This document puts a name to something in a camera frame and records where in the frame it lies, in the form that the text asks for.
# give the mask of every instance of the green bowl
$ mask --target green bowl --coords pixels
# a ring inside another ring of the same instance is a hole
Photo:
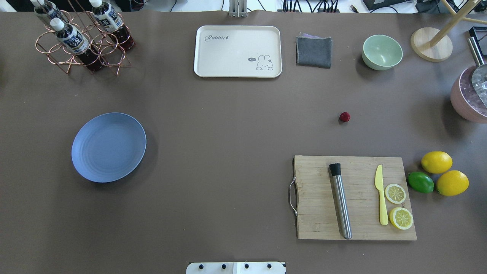
[[[364,42],[362,59],[372,69],[390,69],[402,60],[402,48],[396,40],[389,36],[372,35]]]

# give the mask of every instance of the round wooden base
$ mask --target round wooden base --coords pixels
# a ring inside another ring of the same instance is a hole
[[[421,28],[411,36],[411,47],[421,58],[431,62],[445,61],[453,51],[453,44],[445,35],[435,46],[430,45],[431,39],[439,32],[435,28]]]

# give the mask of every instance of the plastic bottle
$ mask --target plastic bottle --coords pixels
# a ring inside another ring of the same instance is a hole
[[[34,5],[34,13],[47,27],[51,26],[51,20],[54,18],[59,18],[63,22],[69,23],[66,16],[56,7],[56,4],[45,0],[31,0],[31,3]]]
[[[130,36],[129,29],[125,26],[122,19],[113,9],[112,5],[103,2],[102,0],[90,0],[93,6],[92,12],[93,16],[96,18],[98,23],[109,32],[115,35],[116,39],[108,35],[114,43],[119,43],[119,45],[124,50],[130,50],[135,46],[135,41],[132,36]]]
[[[91,71],[103,68],[99,51],[73,25],[65,24],[59,18],[51,20],[51,27],[56,31],[56,38],[68,51],[73,53]]]

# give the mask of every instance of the yellow knife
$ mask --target yellow knife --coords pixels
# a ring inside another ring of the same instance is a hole
[[[379,190],[379,220],[381,225],[387,225],[389,220],[387,219],[386,199],[384,197],[384,181],[382,180],[382,165],[377,167],[375,172],[375,188]]]

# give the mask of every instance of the gray cloth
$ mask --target gray cloth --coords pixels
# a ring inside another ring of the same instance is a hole
[[[332,66],[331,37],[320,38],[316,36],[296,37],[296,53],[298,65],[331,68]]]

